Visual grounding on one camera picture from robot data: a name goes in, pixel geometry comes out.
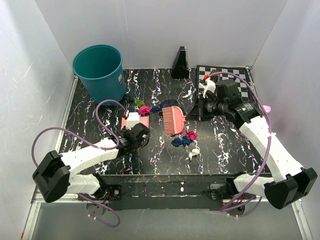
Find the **checkered board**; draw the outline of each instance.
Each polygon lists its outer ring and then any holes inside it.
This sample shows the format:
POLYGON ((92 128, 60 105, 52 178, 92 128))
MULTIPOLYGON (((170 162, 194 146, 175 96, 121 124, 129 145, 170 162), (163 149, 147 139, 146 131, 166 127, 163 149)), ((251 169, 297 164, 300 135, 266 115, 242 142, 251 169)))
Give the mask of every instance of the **checkered board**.
MULTIPOLYGON (((229 72, 238 75, 242 79, 246 80, 247 83, 250 84, 250 78, 247 72, 247 69, 245 67, 219 67, 219 66, 202 66, 198 65, 197 67, 197 73, 196 73, 196 89, 198 94, 202 93, 203 90, 206 88, 205 85, 203 85, 200 81, 204 79, 205 75, 209 75, 212 70, 219 70, 220 72, 229 72)), ((228 78, 234 78, 231 75, 222 74, 222 80, 228 79, 228 78)), ((249 90, 247 89, 247 86, 240 82, 239 79, 235 79, 235 82, 238 84, 239 93, 241 93, 242 101, 248 101, 250 99, 250 95, 248 94, 249 90)))

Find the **white wall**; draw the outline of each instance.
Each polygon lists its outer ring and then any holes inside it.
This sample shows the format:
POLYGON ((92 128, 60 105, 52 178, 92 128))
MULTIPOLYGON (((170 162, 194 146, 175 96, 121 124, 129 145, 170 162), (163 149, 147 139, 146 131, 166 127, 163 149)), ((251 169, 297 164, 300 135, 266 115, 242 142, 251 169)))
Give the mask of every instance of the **white wall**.
MULTIPOLYGON (((0 0, 0 238, 21 238, 35 184, 31 145, 60 126, 72 70, 33 0, 0 0)), ((36 146, 38 161, 57 132, 36 146)))
MULTIPOLYGON (((272 107, 273 129, 305 168, 320 175, 320 2, 289 0, 253 66, 257 93, 272 107)), ((320 238, 320 179, 303 198, 320 238)))
POLYGON ((252 65, 287 0, 35 0, 68 62, 83 48, 120 49, 124 68, 252 65))

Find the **black marble table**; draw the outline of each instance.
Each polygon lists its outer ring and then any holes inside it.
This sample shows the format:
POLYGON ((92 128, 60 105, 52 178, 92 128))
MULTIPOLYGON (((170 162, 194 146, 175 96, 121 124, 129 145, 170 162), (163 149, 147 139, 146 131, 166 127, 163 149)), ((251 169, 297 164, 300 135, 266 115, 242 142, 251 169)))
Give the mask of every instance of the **black marble table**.
MULTIPOLYGON (((185 111, 194 106, 194 96, 184 97, 190 90, 196 91, 196 69, 190 70, 188 79, 172 79, 169 69, 124 70, 126 93, 146 105, 159 105, 167 99, 177 100, 185 111)), ((125 99, 121 103, 130 111, 138 111, 133 102, 125 99)), ((97 104, 78 81, 71 104, 66 128, 92 143, 108 136, 95 117, 97 104)), ((118 107, 101 107, 99 116, 112 131, 121 127, 123 111, 118 107)), ((183 148, 171 145, 172 137, 165 135, 164 122, 159 113, 149 118, 151 137, 145 148, 138 152, 88 168, 83 174, 233 174, 240 171, 256 172, 262 159, 248 139, 241 136, 234 125, 224 117, 217 116, 209 122, 190 121, 185 124, 188 131, 195 131, 198 139, 183 148), (200 155, 188 158, 192 149, 198 148, 200 155)), ((74 151, 86 144, 65 134, 60 152, 74 151)))

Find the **label on trash can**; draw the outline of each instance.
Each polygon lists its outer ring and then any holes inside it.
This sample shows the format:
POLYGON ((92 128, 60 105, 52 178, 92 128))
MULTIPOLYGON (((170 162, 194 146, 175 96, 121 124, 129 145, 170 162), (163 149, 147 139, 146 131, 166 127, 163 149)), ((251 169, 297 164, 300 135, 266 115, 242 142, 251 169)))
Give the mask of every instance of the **label on trash can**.
POLYGON ((120 76, 118 77, 119 83, 120 85, 122 85, 122 74, 120 74, 120 76))

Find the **trash bin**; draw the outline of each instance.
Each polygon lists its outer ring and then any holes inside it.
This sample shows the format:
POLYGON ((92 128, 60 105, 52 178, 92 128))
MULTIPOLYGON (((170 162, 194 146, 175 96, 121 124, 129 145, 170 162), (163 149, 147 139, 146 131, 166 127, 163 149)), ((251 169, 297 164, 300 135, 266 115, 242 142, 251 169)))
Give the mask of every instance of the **trash bin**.
MULTIPOLYGON (((126 90, 122 55, 109 45, 94 45, 80 51, 72 62, 74 73, 79 77, 91 98, 99 104, 103 100, 120 101, 126 90)), ((104 106, 116 105, 107 102, 104 106)))

